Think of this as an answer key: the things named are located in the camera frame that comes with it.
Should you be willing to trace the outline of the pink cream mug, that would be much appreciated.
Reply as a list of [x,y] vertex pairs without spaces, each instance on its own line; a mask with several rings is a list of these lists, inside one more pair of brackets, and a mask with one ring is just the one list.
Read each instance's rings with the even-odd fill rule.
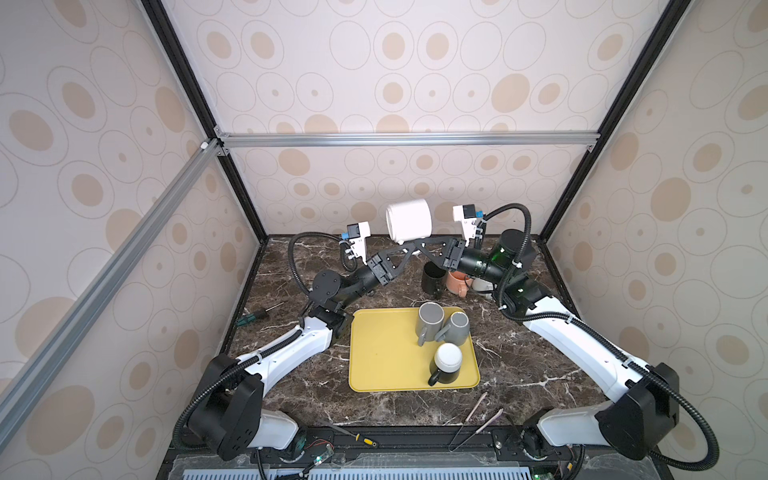
[[465,298],[472,287],[473,279],[458,271],[448,272],[446,275],[445,286],[452,294]]

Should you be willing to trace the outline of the white mug front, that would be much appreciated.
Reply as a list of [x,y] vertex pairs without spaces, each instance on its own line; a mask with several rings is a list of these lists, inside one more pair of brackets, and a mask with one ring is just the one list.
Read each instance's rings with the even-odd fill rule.
[[432,216],[426,200],[390,204],[385,209],[389,237],[397,244],[432,235]]

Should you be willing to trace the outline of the tall grey mug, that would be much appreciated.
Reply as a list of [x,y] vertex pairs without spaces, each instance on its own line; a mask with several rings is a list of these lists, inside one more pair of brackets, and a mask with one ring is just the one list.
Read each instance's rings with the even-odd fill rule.
[[418,308],[418,319],[415,328],[417,344],[423,346],[427,342],[434,341],[438,332],[443,327],[445,311],[438,303],[428,301]]

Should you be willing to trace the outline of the black mug white bottom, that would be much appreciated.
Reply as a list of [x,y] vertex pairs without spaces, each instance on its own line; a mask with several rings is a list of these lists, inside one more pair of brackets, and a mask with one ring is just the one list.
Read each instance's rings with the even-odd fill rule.
[[427,384],[436,386],[453,383],[459,376],[462,363],[463,353],[457,345],[452,343],[440,345],[430,362],[430,376]]

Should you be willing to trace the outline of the white speckled mug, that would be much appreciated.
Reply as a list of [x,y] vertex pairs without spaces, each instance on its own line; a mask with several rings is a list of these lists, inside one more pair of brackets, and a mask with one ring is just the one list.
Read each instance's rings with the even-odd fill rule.
[[483,280],[481,278],[474,278],[472,280],[471,289],[482,295],[491,294],[493,292],[494,284],[492,282]]

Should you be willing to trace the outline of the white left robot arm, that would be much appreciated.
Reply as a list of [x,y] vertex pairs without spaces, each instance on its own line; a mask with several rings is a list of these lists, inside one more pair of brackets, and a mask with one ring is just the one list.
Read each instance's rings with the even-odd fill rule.
[[231,460],[248,448],[291,447],[297,423],[281,412],[264,412],[264,396],[304,361],[327,350],[353,320],[347,307],[392,283],[415,252],[443,267],[450,262],[451,249],[462,245],[444,236],[409,240],[376,253],[348,275],[325,269],[306,285],[295,258],[295,246],[306,236],[294,235],[287,246],[290,272],[307,298],[298,325],[240,359],[220,354],[210,361],[174,425],[176,449],[209,450]]

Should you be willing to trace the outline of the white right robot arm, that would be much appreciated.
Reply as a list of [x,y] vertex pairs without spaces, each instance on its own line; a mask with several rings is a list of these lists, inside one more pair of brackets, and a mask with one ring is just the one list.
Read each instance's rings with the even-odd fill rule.
[[[491,298],[510,321],[538,334],[580,367],[602,390],[605,402],[572,409],[543,410],[522,429],[526,455],[542,460],[557,447],[604,446],[632,460],[652,457],[685,471],[713,468],[719,443],[704,416],[679,392],[679,376],[664,363],[649,365],[588,326],[544,286],[528,275],[536,256],[532,219],[519,203],[484,214],[474,205],[452,209],[461,238],[435,237],[429,206],[417,200],[404,214],[388,213],[391,238],[410,244],[438,268],[462,273],[491,286]],[[703,459],[678,460],[657,451],[657,444],[686,412],[701,430]]]

